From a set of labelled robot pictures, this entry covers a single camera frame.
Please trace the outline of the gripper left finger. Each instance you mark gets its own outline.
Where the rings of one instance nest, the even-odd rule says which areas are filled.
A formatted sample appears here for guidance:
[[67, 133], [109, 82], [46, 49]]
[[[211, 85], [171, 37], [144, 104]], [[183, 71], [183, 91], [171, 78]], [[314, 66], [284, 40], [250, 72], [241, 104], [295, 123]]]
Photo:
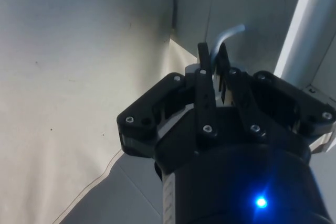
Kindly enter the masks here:
[[117, 117], [122, 150], [132, 156], [153, 156], [160, 141], [159, 127], [188, 104], [193, 104], [192, 125], [199, 136], [216, 136], [216, 101], [208, 44], [197, 45], [199, 66], [184, 75], [165, 76]]

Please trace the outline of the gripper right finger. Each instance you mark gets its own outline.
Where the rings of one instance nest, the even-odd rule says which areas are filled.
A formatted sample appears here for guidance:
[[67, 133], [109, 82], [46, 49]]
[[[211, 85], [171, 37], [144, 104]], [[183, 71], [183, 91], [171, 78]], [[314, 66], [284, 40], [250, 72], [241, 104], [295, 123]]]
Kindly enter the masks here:
[[335, 130], [335, 109], [268, 71], [253, 76], [230, 64], [225, 44], [216, 69], [231, 92], [246, 130], [260, 137], [315, 137]]

